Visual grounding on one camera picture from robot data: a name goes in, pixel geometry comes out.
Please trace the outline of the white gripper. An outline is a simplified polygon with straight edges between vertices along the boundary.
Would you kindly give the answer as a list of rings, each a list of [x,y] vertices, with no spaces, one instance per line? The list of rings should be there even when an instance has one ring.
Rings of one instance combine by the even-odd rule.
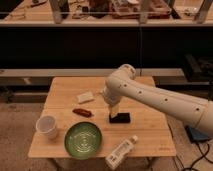
[[[105,87],[102,91],[102,96],[104,101],[111,106],[110,107],[110,116],[112,118],[116,117],[119,112],[119,106],[117,105],[121,101],[121,96],[111,91]]]

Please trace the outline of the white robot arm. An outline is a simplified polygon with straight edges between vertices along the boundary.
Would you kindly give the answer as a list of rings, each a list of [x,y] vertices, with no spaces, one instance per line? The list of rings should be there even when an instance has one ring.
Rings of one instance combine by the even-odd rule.
[[[134,67],[123,64],[105,79],[103,98],[112,117],[118,114],[121,99],[128,97],[213,137],[213,101],[148,86],[135,77]]]

